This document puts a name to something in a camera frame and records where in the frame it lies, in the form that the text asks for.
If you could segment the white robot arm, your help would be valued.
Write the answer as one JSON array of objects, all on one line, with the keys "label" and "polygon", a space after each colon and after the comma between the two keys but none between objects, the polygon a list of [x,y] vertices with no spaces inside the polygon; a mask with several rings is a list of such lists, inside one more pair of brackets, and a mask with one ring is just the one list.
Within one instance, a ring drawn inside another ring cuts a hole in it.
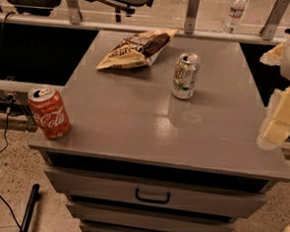
[{"label": "white robot arm", "polygon": [[[280,75],[290,81],[290,37],[263,54],[260,61],[267,66],[279,66]],[[275,89],[266,107],[266,116],[261,123],[257,145],[272,150],[290,137],[290,87]]]}]

